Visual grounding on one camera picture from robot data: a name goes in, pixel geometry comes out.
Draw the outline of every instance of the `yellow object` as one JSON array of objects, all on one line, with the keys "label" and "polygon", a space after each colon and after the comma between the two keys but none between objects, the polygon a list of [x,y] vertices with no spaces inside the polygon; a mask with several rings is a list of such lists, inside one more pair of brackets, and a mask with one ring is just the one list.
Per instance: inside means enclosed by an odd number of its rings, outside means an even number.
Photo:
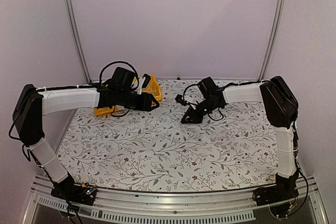
[{"label": "yellow object", "polygon": [[96,109],[95,108],[95,116],[106,115],[106,114],[110,114],[110,113],[116,112],[116,111],[118,111],[117,106],[113,106],[111,109],[109,107],[101,108],[101,109]]},{"label": "yellow object", "polygon": [[142,92],[146,92],[148,94],[152,94],[158,102],[163,100],[161,87],[156,81],[156,78],[151,75],[151,80],[149,81],[146,88],[142,89]]},{"label": "yellow object", "polygon": [[[151,77],[151,80],[149,81],[147,87],[142,89],[142,92],[152,94],[158,102],[161,102],[163,100],[162,93],[161,93],[161,87],[153,75],[150,75],[150,77]],[[111,109],[110,108],[101,108],[101,109],[95,108],[95,116],[106,115],[106,114],[110,114],[112,112],[118,111],[118,107],[117,106],[114,106],[114,107],[112,107]]]}]

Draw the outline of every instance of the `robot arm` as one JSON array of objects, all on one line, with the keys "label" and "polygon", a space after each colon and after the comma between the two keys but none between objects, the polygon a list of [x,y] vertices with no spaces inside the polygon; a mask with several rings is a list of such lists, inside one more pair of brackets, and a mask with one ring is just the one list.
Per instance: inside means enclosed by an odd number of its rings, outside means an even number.
[{"label": "robot arm", "polygon": [[[94,186],[75,184],[45,139],[42,116],[63,110],[111,108],[115,105],[141,111],[151,111],[159,107],[152,94],[136,93],[135,88],[132,88],[134,77],[134,72],[118,67],[104,85],[36,89],[28,84],[23,88],[13,113],[13,126],[19,135],[17,139],[23,142],[28,154],[53,182],[53,196],[93,205],[96,192]],[[149,81],[150,77],[145,75],[138,82],[142,83],[139,89],[146,87]]]},{"label": "robot arm", "polygon": [[282,77],[274,77],[263,82],[230,83],[218,87],[211,77],[197,84],[203,97],[201,103],[187,102],[184,96],[177,95],[176,101],[189,105],[182,123],[201,123],[203,117],[215,109],[235,102],[263,102],[267,119],[274,127],[278,145],[278,173],[276,186],[273,188],[259,187],[255,190],[254,200],[257,205],[297,197],[296,180],[299,171],[296,166],[298,153],[298,136],[296,119],[298,102]]}]

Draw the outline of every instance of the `metal frame edge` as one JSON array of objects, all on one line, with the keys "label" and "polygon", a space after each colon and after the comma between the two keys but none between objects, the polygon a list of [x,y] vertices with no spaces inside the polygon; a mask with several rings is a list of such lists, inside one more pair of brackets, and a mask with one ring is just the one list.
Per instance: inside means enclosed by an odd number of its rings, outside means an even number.
[{"label": "metal frame edge", "polygon": [[38,194],[34,191],[29,191],[29,202],[25,210],[25,214],[23,216],[22,224],[31,224],[35,215],[36,207],[37,207],[37,198]]},{"label": "metal frame edge", "polygon": [[88,69],[88,65],[86,63],[84,53],[83,53],[83,48],[79,39],[79,33],[77,29],[77,24],[76,24],[76,19],[75,19],[75,13],[74,13],[74,7],[72,5],[72,0],[64,0],[68,18],[69,18],[69,24],[70,24],[70,29],[73,37],[73,41],[75,43],[75,48],[77,51],[77,56],[79,59],[80,66],[82,68],[82,72],[85,78],[86,83],[91,83],[91,77]]},{"label": "metal frame edge", "polygon": [[312,194],[309,196],[311,208],[315,216],[317,224],[328,224],[328,216],[320,194]]},{"label": "metal frame edge", "polygon": [[[318,190],[314,178],[309,176],[307,179],[309,191],[312,193]],[[300,193],[299,198],[303,198],[307,190],[303,178],[297,180],[297,187]],[[48,178],[40,175],[36,176],[32,185],[32,190],[35,193],[48,197],[50,197],[51,188],[52,184]],[[98,188],[95,204],[89,208],[105,209],[120,214],[165,217],[176,216],[174,210],[179,212],[179,216],[228,214],[260,208],[252,199],[254,189],[244,188],[201,193],[153,193]]]},{"label": "metal frame edge", "polygon": [[74,119],[76,113],[77,113],[77,110],[73,110],[73,111],[71,112],[71,115],[70,115],[70,117],[69,117],[69,119],[68,119],[66,125],[65,125],[64,128],[63,128],[63,131],[62,131],[62,133],[61,133],[61,136],[59,137],[58,142],[57,142],[57,145],[56,145],[56,149],[55,149],[55,153],[56,153],[56,154],[58,153],[58,150],[59,150],[59,148],[61,147],[62,141],[63,141],[65,135],[67,134],[67,131],[68,131],[68,129],[69,129],[69,126],[70,126],[70,124],[72,123],[72,119]]},{"label": "metal frame edge", "polygon": [[260,70],[260,73],[259,73],[258,81],[261,81],[262,79],[264,79],[265,75],[266,75],[266,72],[267,72],[267,68],[268,68],[268,65],[269,65],[269,61],[270,61],[271,54],[272,54],[272,51],[273,51],[273,47],[274,47],[274,44],[275,44],[275,40],[276,40],[276,37],[277,37],[277,32],[278,32],[278,28],[279,28],[279,24],[280,24],[282,9],[284,7],[284,1],[285,0],[277,0],[276,12],[275,12],[275,15],[274,15],[271,34],[270,34],[270,37],[269,37],[269,40],[268,40],[266,53],[265,53],[264,60],[263,60],[263,63],[262,63],[262,67],[261,67],[261,70]]}]

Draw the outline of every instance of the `aluminum frame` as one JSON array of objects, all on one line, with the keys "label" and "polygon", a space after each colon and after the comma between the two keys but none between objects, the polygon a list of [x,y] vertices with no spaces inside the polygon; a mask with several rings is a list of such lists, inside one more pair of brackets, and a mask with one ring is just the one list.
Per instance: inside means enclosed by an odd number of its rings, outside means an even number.
[{"label": "aluminum frame", "polygon": [[272,30],[271,34],[269,36],[267,48],[266,48],[266,53],[264,57],[264,61],[262,63],[262,67],[259,73],[258,81],[261,81],[262,79],[265,78],[267,68],[269,65],[269,61],[273,52],[275,40],[277,37],[277,32],[280,24],[280,19],[281,19],[281,14],[282,14],[282,9],[284,7],[284,1],[285,0],[277,0],[277,7],[274,15],[274,20],[273,20],[273,25],[272,25]]},{"label": "aluminum frame", "polygon": [[88,65],[86,63],[83,48],[82,48],[82,44],[81,44],[80,38],[79,38],[79,33],[78,33],[78,29],[77,29],[77,23],[76,23],[76,19],[75,19],[75,13],[74,13],[74,7],[72,5],[72,0],[64,0],[64,1],[65,1],[65,6],[66,6],[68,18],[69,18],[69,24],[70,24],[70,28],[71,28],[73,41],[75,43],[77,56],[78,56],[78,59],[79,59],[80,66],[82,68],[82,72],[83,72],[83,75],[84,75],[84,78],[85,78],[85,82],[86,83],[91,83],[92,81],[91,81]]},{"label": "aluminum frame", "polygon": [[[328,223],[316,182],[312,176],[307,179],[316,222],[317,224]],[[50,195],[52,186],[46,177],[36,176],[31,187],[31,200],[23,224],[31,224],[37,204],[65,211],[66,202]],[[297,180],[297,187],[299,198],[303,198],[306,194],[306,183],[303,178]],[[195,220],[193,223],[197,223],[196,220],[202,218],[218,220],[224,216],[244,215],[251,212],[252,219],[254,210],[286,202],[258,207],[252,200],[254,189],[170,194],[98,188],[96,201],[92,207],[76,205],[81,207],[79,215],[83,217],[113,223],[124,223],[125,221],[121,221],[123,218],[124,220],[126,218],[141,219],[142,223],[145,223],[144,220],[150,223],[150,220],[154,219],[166,220],[166,223],[168,223],[167,220],[172,220],[171,223],[174,223],[173,220],[176,223],[180,223],[180,220],[192,223],[192,220]]]},{"label": "aluminum frame", "polygon": [[61,147],[62,141],[63,141],[65,135],[67,134],[67,131],[68,131],[69,127],[70,127],[70,124],[72,123],[72,120],[74,119],[74,117],[75,117],[77,111],[78,111],[78,110],[73,110],[73,111],[71,112],[71,115],[70,115],[70,117],[69,117],[69,119],[68,119],[66,125],[65,125],[64,128],[63,128],[63,131],[62,131],[62,133],[61,133],[61,136],[60,136],[59,139],[58,139],[58,142],[57,142],[57,145],[56,145],[56,149],[54,150],[55,153],[58,153],[58,150],[59,150],[59,148]]}]

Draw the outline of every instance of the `metal rail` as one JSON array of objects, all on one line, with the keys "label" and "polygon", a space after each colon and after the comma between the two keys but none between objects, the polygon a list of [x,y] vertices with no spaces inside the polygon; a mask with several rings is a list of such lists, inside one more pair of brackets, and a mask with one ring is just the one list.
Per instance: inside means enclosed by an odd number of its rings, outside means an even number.
[{"label": "metal rail", "polygon": [[[315,180],[313,177],[308,177],[308,182],[309,193],[313,194],[318,190]],[[37,175],[31,190],[41,196],[52,198],[50,196],[52,186],[46,177]],[[297,187],[299,198],[304,197],[306,183],[302,178],[297,180]],[[150,193],[99,188],[95,204],[92,207],[81,205],[81,208],[86,212],[100,210],[112,212],[115,215],[145,217],[220,216],[260,209],[261,207],[252,200],[254,189],[205,193]]]},{"label": "metal rail", "polygon": [[85,78],[86,83],[91,83],[91,77],[88,69],[88,65],[86,64],[84,53],[83,53],[83,48],[79,39],[79,33],[77,29],[77,24],[76,24],[76,19],[75,19],[75,13],[74,13],[74,7],[72,5],[72,0],[64,0],[65,1],[65,6],[67,9],[68,13],[68,18],[69,18],[69,23],[70,23],[70,28],[73,36],[73,41],[75,43],[75,48],[77,51],[78,59],[80,66],[82,68],[82,72]]},{"label": "metal rail", "polygon": [[284,1],[285,0],[277,0],[277,7],[276,7],[275,15],[274,15],[272,30],[271,30],[271,34],[268,40],[266,53],[265,53],[264,61],[262,63],[262,67],[259,73],[258,81],[261,81],[262,79],[264,79],[266,72],[267,72],[267,68],[268,68],[269,61],[272,55],[274,43],[277,37],[277,32],[278,32],[278,28],[280,24],[280,18],[282,14],[282,8],[284,6]]}]

